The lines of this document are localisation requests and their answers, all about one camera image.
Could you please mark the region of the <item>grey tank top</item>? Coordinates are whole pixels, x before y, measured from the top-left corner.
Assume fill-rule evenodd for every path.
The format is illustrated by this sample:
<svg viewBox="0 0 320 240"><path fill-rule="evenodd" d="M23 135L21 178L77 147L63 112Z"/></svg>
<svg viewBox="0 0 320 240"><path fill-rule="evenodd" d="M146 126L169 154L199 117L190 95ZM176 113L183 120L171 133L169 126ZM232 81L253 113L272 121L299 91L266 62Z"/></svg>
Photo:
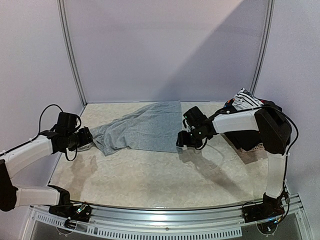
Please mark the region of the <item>grey tank top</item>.
<svg viewBox="0 0 320 240"><path fill-rule="evenodd" d="M94 145L105 155L132 150L177 153L176 141L182 130L180 101L149 104L90 129Z"/></svg>

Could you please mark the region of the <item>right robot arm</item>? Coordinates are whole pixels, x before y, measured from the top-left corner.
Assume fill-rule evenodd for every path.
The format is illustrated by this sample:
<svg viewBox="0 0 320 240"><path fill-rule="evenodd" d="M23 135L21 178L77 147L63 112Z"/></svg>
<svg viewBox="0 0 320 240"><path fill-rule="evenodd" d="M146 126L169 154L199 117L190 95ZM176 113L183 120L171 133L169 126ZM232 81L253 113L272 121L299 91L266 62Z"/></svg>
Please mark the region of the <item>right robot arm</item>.
<svg viewBox="0 0 320 240"><path fill-rule="evenodd" d="M176 146L201 150L216 135L225 135L236 149L263 145L268 159L267 186L258 213L269 218L284 196L292 124L278 107L261 105L237 110L224 107L207 117L195 106L183 114L185 130L177 134Z"/></svg>

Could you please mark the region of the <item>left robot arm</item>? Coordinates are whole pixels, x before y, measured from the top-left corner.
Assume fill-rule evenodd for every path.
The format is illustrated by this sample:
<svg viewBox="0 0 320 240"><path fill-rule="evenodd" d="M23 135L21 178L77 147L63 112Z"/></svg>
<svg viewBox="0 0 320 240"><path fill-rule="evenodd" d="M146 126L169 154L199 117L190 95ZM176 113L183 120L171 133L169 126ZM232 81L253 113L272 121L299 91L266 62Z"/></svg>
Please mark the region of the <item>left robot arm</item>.
<svg viewBox="0 0 320 240"><path fill-rule="evenodd" d="M0 154L0 209L8 212L28 205L54 206L63 216L74 213L67 190L56 186L18 186L12 178L34 162L54 155L77 152L93 142L88 127L81 126L81 118L73 113L60 112L57 123L49 130L40 131L35 138Z"/></svg>

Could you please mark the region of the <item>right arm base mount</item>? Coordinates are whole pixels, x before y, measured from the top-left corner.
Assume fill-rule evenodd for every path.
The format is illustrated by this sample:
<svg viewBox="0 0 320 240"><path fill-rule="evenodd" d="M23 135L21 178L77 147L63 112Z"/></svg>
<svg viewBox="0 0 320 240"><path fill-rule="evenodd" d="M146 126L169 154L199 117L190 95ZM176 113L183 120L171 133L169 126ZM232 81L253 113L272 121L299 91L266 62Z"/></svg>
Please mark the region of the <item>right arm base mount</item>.
<svg viewBox="0 0 320 240"><path fill-rule="evenodd" d="M280 205L276 208L268 207L264 203L256 204L253 202L244 204L241 207L242 217L245 223L252 222L272 222L274 224L279 224L282 222L289 213L290 205L287 206L287 209L284 209L283 205Z"/></svg>

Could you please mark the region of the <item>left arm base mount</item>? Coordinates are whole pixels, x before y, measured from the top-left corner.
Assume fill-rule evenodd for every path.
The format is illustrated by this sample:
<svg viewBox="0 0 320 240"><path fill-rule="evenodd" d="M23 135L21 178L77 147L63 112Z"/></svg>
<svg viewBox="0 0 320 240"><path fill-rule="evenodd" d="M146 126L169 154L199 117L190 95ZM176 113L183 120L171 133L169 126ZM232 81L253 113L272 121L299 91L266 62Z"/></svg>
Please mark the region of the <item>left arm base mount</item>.
<svg viewBox="0 0 320 240"><path fill-rule="evenodd" d="M93 208L89 204L78 202L67 205L50 206L48 212L65 219L88 223L91 218L92 210Z"/></svg>

